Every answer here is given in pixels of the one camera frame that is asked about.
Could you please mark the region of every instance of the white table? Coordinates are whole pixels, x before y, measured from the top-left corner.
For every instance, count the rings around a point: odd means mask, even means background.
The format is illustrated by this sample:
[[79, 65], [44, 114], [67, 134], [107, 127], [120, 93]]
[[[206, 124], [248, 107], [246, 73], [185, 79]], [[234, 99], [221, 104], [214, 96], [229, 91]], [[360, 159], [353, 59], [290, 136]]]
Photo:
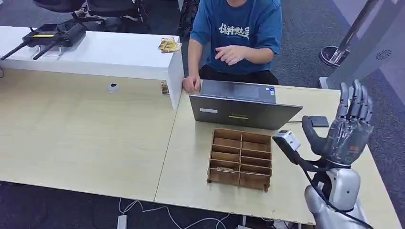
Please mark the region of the white table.
[[[17, 47], [29, 28], [0, 26], [0, 56]], [[181, 52], [164, 53], [158, 50], [163, 36], [87, 31], [76, 46], [62, 56], [43, 56], [34, 61], [38, 49], [22, 48], [5, 61], [3, 68], [27, 69], [59, 73], [115, 76], [138, 79], [165, 80], [173, 108], [179, 103], [181, 81], [184, 78]]]

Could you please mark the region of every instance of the man's hand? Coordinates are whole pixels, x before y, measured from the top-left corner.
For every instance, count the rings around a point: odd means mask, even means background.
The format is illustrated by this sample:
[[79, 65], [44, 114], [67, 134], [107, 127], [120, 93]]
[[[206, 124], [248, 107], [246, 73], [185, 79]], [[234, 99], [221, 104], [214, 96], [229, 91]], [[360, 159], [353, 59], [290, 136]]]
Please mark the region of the man's hand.
[[215, 55], [215, 59], [221, 59], [222, 62], [225, 62], [231, 66], [245, 59], [249, 48], [246, 46], [229, 45], [225, 47], [218, 47], [215, 50], [218, 52]]
[[187, 92], [198, 92], [200, 91], [200, 80], [199, 75], [189, 75], [183, 79], [183, 88]]

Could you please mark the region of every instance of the yellow label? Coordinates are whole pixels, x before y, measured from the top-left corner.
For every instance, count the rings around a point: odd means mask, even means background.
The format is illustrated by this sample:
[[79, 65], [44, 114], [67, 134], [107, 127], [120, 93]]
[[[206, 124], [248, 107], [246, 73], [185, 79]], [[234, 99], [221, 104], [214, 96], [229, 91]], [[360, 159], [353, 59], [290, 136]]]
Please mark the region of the yellow label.
[[34, 35], [33, 37], [53, 37], [54, 35], [53, 34], [37, 34], [37, 35]]
[[240, 116], [234, 116], [234, 115], [230, 115], [230, 118], [240, 118], [240, 119], [249, 119], [248, 117], [240, 117]]

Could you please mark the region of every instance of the man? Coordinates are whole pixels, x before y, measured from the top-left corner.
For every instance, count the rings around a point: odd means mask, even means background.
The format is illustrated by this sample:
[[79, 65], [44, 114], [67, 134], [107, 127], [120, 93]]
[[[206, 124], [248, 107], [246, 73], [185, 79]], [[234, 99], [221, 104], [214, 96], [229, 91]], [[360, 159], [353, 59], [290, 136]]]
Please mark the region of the man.
[[[280, 0], [201, 0], [190, 34], [188, 92], [199, 91], [200, 79], [278, 84], [270, 62], [280, 52]], [[211, 43], [206, 65], [198, 63]]]

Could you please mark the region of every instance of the black chair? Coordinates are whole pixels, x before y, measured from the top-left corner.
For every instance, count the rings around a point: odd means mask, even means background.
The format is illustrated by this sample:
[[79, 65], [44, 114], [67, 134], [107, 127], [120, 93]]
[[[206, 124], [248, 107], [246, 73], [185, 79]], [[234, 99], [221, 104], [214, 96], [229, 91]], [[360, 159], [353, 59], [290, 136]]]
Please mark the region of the black chair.
[[92, 16], [119, 18], [121, 23], [117, 31], [128, 32], [134, 21], [150, 29], [142, 0], [87, 0], [87, 6]]
[[85, 0], [33, 0], [33, 2], [35, 5], [53, 12], [71, 13], [73, 19], [77, 23], [83, 25], [87, 30], [88, 28], [83, 24], [83, 22], [99, 21], [104, 27], [106, 25], [106, 21], [102, 18], [80, 18], [76, 15], [75, 11], [82, 7]]

